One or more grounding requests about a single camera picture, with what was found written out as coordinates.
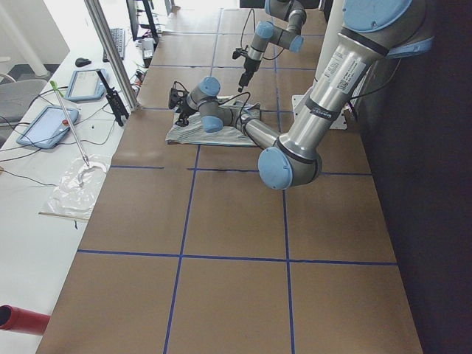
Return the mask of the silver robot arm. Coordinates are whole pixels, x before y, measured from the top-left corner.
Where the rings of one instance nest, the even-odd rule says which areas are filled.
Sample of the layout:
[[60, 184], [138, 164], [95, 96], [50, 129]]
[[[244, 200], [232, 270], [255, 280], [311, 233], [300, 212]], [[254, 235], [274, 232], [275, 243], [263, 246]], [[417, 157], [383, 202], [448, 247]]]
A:
[[311, 183], [320, 173], [317, 146], [371, 65], [383, 58], [404, 58], [430, 50], [434, 1], [346, 1], [338, 46], [321, 77], [307, 90], [294, 123], [279, 133], [242, 111], [218, 102], [221, 89], [208, 76], [191, 91], [172, 88], [169, 107], [177, 110], [177, 125], [185, 127], [199, 114], [204, 130], [226, 126], [240, 130], [261, 149], [257, 167], [267, 187], [285, 190]]
[[249, 85], [254, 73], [259, 69], [269, 44], [274, 44], [290, 52], [298, 53], [304, 38], [302, 27], [306, 22], [305, 8], [300, 1], [265, 1], [265, 12], [287, 23], [286, 28], [274, 25], [270, 21], [260, 21], [255, 27], [251, 43], [245, 48], [236, 48], [232, 58], [244, 57], [238, 91], [242, 92]]

